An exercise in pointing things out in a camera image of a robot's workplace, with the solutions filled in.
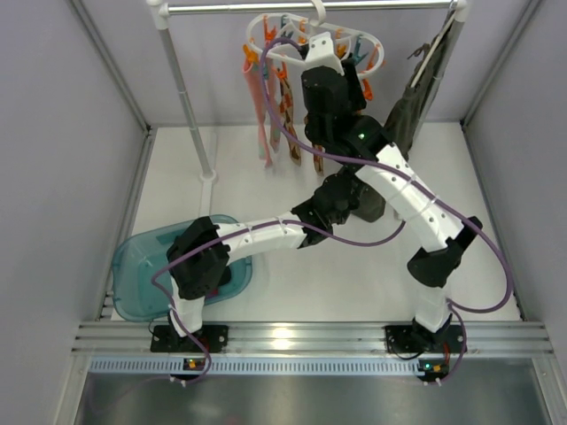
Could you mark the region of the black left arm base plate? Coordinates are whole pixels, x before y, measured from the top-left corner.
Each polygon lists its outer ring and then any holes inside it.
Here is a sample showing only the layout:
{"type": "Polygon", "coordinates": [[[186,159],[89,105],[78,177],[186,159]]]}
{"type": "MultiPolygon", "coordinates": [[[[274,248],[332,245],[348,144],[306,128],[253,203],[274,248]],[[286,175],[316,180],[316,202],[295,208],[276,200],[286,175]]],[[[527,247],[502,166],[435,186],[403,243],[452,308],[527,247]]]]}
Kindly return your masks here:
{"type": "MultiPolygon", "coordinates": [[[[229,327],[205,325],[196,334],[197,340],[210,352],[222,352],[229,341],[229,327]]],[[[152,330],[151,352],[199,353],[202,350],[187,336],[180,337],[170,325],[157,325],[152,330]]]]}

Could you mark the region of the beige argyle sock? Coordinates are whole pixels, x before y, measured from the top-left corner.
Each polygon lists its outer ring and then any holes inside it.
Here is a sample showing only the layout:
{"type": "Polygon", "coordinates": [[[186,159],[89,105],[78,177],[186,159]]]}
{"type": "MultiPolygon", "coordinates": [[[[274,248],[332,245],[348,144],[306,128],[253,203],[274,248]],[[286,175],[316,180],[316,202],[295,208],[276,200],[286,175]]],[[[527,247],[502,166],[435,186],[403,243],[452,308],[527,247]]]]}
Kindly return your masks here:
{"type": "MultiPolygon", "coordinates": [[[[312,149],[317,151],[318,153],[323,151],[323,147],[321,145],[318,145],[318,144],[315,144],[315,143],[311,143],[311,144],[312,144],[312,149]]],[[[315,169],[315,172],[318,175],[323,176],[324,175],[323,157],[321,157],[318,153],[313,154],[314,169],[315,169]]]]}
{"type": "Polygon", "coordinates": [[[299,145],[294,141],[294,138],[297,137],[297,134],[294,128],[293,94],[285,64],[282,64],[280,68],[276,69],[276,76],[280,84],[279,113],[282,119],[283,127],[289,134],[285,137],[289,147],[289,155],[291,161],[295,165],[300,166],[301,149],[299,145]]]}

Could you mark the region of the pink patterned sock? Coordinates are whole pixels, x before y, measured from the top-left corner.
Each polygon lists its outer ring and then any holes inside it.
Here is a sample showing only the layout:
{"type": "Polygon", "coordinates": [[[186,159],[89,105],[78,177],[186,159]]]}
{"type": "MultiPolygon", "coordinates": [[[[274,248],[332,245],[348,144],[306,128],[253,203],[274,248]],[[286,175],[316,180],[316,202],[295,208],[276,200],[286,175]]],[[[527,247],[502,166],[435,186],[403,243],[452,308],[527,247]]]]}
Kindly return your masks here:
{"type": "MultiPolygon", "coordinates": [[[[276,77],[276,73],[274,72],[272,65],[267,65],[267,71],[268,71],[268,82],[267,82],[268,101],[273,112],[277,112],[278,106],[276,102],[276,94],[279,87],[278,79],[276,77]]],[[[278,122],[279,122],[279,117],[276,117],[275,119],[273,117],[270,117],[269,144],[274,152],[278,152],[280,147],[281,134],[280,134],[280,129],[277,126],[278,122]]]]}
{"type": "Polygon", "coordinates": [[[259,159],[264,162],[264,167],[272,166],[272,159],[268,147],[268,139],[265,129],[266,108],[260,87],[260,69],[250,59],[245,59],[242,73],[247,83],[258,125],[258,149],[259,159]]]}

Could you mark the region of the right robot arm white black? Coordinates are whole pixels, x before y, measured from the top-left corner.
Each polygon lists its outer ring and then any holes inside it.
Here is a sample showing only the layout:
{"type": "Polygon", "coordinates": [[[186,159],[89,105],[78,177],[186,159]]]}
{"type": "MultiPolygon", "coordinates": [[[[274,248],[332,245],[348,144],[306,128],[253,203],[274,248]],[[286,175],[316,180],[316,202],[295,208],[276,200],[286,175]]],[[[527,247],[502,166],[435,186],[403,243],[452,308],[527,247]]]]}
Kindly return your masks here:
{"type": "Polygon", "coordinates": [[[481,222],[476,217],[449,217],[384,127],[362,114],[366,101],[351,59],[334,66],[307,66],[301,85],[305,135],[342,167],[324,181],[298,217],[331,228],[365,205],[364,189],[377,192],[421,244],[408,261],[409,273],[420,284],[410,335],[424,350],[440,344],[453,316],[448,277],[460,266],[481,222]]]}

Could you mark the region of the black sock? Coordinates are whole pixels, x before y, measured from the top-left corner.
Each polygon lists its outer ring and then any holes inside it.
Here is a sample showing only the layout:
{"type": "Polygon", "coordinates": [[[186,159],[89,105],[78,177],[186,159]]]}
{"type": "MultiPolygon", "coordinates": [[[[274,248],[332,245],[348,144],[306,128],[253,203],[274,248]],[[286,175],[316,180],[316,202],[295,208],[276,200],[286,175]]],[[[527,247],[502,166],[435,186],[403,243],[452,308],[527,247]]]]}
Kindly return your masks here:
{"type": "Polygon", "coordinates": [[[225,267],[221,275],[221,279],[219,281],[218,286],[222,287],[229,284],[231,282],[231,279],[232,279],[231,269],[230,267],[225,267]]]}

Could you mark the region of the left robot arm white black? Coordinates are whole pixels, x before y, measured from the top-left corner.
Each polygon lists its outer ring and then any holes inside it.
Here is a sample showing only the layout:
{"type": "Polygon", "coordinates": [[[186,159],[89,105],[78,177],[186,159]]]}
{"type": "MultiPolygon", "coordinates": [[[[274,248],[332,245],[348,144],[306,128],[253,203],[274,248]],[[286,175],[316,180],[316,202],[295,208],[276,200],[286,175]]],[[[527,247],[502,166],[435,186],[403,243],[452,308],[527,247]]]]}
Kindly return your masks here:
{"type": "Polygon", "coordinates": [[[333,236],[361,206],[363,183],[341,170],[289,212],[249,223],[194,220],[167,250],[172,299],[168,321],[178,338],[202,328],[205,298],[217,289],[232,263],[256,254],[316,246],[333,236]]]}

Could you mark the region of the white clip hanger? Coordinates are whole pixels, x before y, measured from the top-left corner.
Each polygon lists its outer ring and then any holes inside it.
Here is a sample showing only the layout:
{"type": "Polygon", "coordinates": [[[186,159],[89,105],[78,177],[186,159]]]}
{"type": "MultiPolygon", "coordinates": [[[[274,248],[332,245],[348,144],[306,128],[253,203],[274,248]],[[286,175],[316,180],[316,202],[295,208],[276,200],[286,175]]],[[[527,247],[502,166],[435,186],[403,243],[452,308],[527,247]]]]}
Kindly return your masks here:
{"type": "Polygon", "coordinates": [[[337,71],[350,58],[361,81],[375,73],[385,57],[383,44],[370,33],[290,12],[262,13],[249,22],[243,45],[246,58],[258,64],[270,43],[275,45],[268,58],[301,70],[327,66],[337,71]]]}

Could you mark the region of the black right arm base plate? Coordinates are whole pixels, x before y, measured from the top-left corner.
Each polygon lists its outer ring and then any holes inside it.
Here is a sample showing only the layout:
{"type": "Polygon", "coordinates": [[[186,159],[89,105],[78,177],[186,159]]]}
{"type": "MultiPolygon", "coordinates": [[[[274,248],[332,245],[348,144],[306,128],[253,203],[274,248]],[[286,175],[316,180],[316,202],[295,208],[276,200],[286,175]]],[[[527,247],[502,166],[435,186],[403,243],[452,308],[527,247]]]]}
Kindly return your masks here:
{"type": "Polygon", "coordinates": [[[451,354],[458,354],[464,343],[462,327],[448,325],[431,333],[418,324],[388,325],[385,328],[387,351],[391,354],[443,354],[446,346],[451,354]]]}

